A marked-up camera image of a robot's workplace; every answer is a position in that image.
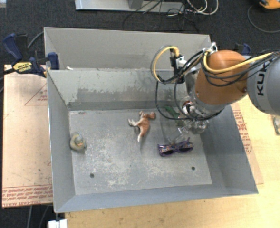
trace black carpet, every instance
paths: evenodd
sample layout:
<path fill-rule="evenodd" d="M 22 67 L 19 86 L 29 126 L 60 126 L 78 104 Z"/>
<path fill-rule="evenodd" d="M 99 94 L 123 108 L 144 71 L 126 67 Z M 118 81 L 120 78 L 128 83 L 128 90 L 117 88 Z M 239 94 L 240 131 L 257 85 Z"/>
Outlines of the black carpet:
<path fill-rule="evenodd" d="M 235 43 L 246 43 L 251 53 L 266 49 L 280 49 L 280 32 L 265 33 L 253 27 L 247 18 L 252 0 L 219 0 L 218 11 L 211 16 L 188 15 L 167 17 L 157 13 L 129 13 L 110 11 L 76 11 L 75 0 L 7 0 L 6 9 L 0 8 L 0 72 L 4 64 L 13 62 L 2 40 L 11 33 L 27 33 L 32 39 L 43 27 L 113 29 L 134 31 L 166 31 L 174 33 L 209 34 L 218 49 L 234 49 Z M 264 12 L 253 7 L 250 16 L 264 30 L 280 29 L 280 11 Z M 33 56 L 44 56 L 43 39 L 38 39 L 30 50 Z M 3 94 L 0 94 L 0 190 L 2 169 L 2 119 Z M 34 206 L 30 227 L 38 227 L 46 206 Z M 0 203 L 0 228 L 26 227 L 29 207 L 2 209 Z M 49 207 L 45 222 L 55 219 Z"/>

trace plastic animal figure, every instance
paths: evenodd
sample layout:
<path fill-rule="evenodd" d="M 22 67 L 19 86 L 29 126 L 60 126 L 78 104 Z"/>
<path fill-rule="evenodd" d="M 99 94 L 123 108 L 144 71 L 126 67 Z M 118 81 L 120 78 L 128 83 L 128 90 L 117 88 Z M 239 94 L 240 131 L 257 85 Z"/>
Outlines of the plastic animal figure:
<path fill-rule="evenodd" d="M 143 111 L 140 111 L 139 114 L 140 114 L 140 120 L 138 122 L 128 119 L 130 126 L 140 128 L 140 133 L 137 139 L 138 142 L 141 141 L 141 138 L 147 133 L 149 129 L 150 126 L 149 119 L 155 119 L 155 112 L 151 112 L 150 114 L 145 114 Z"/>

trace gray metal bin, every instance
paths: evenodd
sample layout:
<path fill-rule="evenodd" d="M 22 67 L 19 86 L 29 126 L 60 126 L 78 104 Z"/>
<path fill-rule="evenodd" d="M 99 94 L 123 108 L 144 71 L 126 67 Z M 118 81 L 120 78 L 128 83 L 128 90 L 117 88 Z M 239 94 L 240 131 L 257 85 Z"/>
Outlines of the gray metal bin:
<path fill-rule="evenodd" d="M 177 126 L 156 109 L 150 61 L 168 44 L 191 56 L 210 45 L 208 36 L 45 28 L 45 44 L 61 64 L 47 76 L 55 212 L 257 193 L 229 106 L 204 133 L 185 135 L 193 151 L 158 153 L 157 144 Z M 171 77 L 168 57 L 160 63 Z M 177 92 L 180 100 L 186 96 L 185 84 Z M 161 108 L 174 106 L 173 85 L 160 85 L 158 100 Z M 156 119 L 138 143 L 128 118 L 137 120 L 141 110 L 156 112 Z M 69 147 L 75 131 L 86 140 L 83 152 Z"/>

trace sunglasses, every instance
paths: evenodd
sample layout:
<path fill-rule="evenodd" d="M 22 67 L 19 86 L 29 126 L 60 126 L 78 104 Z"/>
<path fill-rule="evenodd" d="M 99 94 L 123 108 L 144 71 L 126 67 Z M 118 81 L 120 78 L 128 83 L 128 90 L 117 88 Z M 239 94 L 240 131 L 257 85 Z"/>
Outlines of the sunglasses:
<path fill-rule="evenodd" d="M 158 144 L 159 154 L 161 156 L 169 156 L 175 152 L 186 153 L 192 151 L 193 143 L 189 142 L 189 139 L 173 144 Z"/>

